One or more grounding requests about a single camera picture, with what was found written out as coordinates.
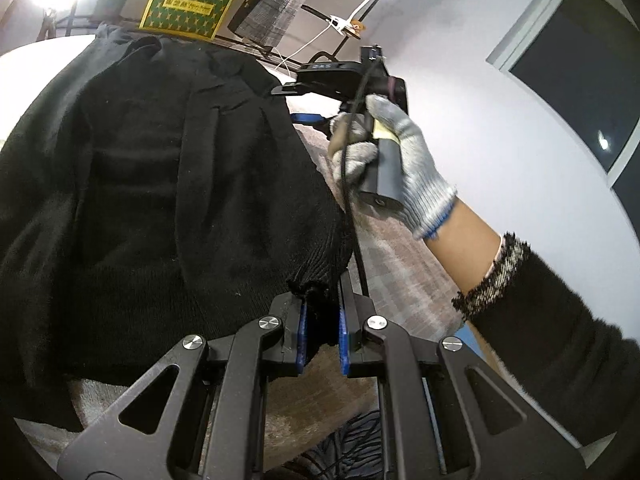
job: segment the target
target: ribbed cuff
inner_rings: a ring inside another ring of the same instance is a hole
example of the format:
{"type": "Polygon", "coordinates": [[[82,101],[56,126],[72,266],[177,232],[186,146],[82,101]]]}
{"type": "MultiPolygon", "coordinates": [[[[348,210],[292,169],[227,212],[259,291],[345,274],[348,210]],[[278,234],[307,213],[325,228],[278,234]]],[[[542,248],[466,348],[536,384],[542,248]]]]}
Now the ribbed cuff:
{"type": "Polygon", "coordinates": [[[435,236],[453,209],[456,189],[436,171],[417,186],[421,193],[417,197],[404,197],[402,221],[416,240],[435,236]]]}
{"type": "Polygon", "coordinates": [[[503,297],[530,254],[531,248],[526,242],[516,238],[513,233],[505,234],[502,249],[494,261],[492,270],[466,296],[459,292],[452,300],[453,307],[463,314],[465,320],[472,320],[474,316],[491,307],[503,297]]]}

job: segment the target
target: gloved hand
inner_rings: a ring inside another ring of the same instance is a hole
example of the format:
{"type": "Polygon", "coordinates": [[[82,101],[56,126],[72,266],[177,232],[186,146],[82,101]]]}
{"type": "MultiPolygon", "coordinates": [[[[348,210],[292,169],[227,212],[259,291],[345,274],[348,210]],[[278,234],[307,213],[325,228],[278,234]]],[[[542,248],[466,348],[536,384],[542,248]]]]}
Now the gloved hand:
{"type": "MultiPolygon", "coordinates": [[[[380,206],[367,206],[356,199],[365,214],[384,218],[395,216],[412,232],[414,238],[434,237],[449,217],[456,201],[456,189],[436,170],[433,157],[424,142],[422,131],[407,114],[388,99],[367,96],[367,110],[400,139],[402,155],[402,203],[404,209],[392,213],[380,206]]],[[[340,162],[349,114],[342,113],[331,123],[332,138],[329,158],[333,164],[334,179],[341,186],[340,162]]],[[[355,185],[368,163],[378,156],[378,147],[367,142],[364,117],[357,115],[349,134],[347,150],[347,183],[355,185]]]]}

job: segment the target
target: black metal bracket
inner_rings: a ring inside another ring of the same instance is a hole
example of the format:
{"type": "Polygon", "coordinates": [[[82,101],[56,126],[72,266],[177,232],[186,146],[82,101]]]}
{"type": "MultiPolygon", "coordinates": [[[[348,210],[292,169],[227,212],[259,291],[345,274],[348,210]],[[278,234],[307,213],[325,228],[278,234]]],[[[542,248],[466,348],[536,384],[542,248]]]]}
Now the black metal bracket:
{"type": "MultiPolygon", "coordinates": [[[[411,336],[348,273],[339,288],[343,369],[378,378],[385,480],[583,476],[578,452],[462,341],[411,336]]],[[[235,335],[187,336],[67,447],[59,475],[262,478],[267,382],[302,371],[305,312],[283,294],[235,335]]]]}

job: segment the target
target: blue gripper pad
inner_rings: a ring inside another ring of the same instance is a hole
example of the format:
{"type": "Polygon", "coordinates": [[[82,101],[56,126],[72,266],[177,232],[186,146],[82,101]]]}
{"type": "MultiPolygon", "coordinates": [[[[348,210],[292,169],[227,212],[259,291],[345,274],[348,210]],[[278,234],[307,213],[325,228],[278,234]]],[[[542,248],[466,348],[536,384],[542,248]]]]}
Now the blue gripper pad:
{"type": "Polygon", "coordinates": [[[320,114],[291,114],[291,122],[294,124],[303,124],[305,126],[313,126],[321,123],[326,119],[320,114]]]}
{"type": "Polygon", "coordinates": [[[338,350],[340,351],[340,370],[342,370],[343,375],[349,375],[349,337],[343,307],[340,307],[340,321],[338,324],[338,350]]]}
{"type": "Polygon", "coordinates": [[[301,374],[306,363],[306,303],[300,306],[300,323],[298,324],[298,354],[296,355],[296,367],[301,374]]]}

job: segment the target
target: white wall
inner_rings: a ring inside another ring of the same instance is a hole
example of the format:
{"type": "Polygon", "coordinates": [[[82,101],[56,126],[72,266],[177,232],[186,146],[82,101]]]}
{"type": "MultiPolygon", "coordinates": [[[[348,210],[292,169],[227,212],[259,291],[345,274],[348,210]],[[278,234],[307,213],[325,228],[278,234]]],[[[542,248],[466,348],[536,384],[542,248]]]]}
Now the white wall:
{"type": "Polygon", "coordinates": [[[370,38],[406,79],[411,115],[460,197],[640,338],[640,250],[604,171],[552,110],[485,61],[530,1],[395,0],[373,16],[370,38]]]}

